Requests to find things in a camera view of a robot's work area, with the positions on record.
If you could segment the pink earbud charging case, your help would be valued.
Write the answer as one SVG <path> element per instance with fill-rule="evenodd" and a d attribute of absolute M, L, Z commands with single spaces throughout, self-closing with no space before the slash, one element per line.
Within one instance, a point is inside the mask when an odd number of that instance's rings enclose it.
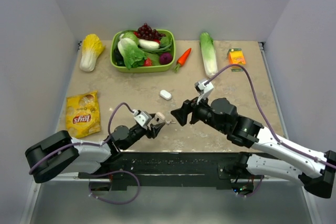
<path fill-rule="evenodd" d="M 156 124 L 166 124 L 166 117 L 161 112 L 156 112 L 154 116 L 154 121 Z"/>

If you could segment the white earbud charging case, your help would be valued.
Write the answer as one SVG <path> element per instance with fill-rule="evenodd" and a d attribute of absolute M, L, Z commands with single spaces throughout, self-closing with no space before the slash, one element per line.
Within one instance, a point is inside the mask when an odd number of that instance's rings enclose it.
<path fill-rule="evenodd" d="M 164 100 L 171 100 L 172 99 L 172 94 L 166 90 L 161 90 L 159 93 L 160 97 L 163 98 Z"/>

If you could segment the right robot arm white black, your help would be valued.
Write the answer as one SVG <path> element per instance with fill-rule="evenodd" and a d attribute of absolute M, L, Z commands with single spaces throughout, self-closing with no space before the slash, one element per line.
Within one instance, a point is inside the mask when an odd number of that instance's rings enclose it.
<path fill-rule="evenodd" d="M 269 158 L 240 152 L 225 170 L 239 178 L 271 176 L 292 181 L 307 192 L 330 198 L 335 179 L 335 152 L 318 152 L 283 138 L 261 123 L 239 115 L 237 108 L 225 98 L 198 102 L 186 100 L 171 115 L 181 126 L 205 123 L 226 135 L 233 144 L 269 154 Z"/>

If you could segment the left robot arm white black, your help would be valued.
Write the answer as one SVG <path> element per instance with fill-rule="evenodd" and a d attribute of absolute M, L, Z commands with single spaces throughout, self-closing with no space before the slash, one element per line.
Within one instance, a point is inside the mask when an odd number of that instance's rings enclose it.
<path fill-rule="evenodd" d="M 25 151 L 29 174 L 38 184 L 64 173 L 105 177 L 109 171 L 107 162 L 118 159 L 122 151 L 144 136 L 156 138 L 166 124 L 165 116 L 160 112 L 140 112 L 134 120 L 136 124 L 133 127 L 120 125 L 102 142 L 85 142 L 71 137 L 66 130 L 53 134 Z"/>

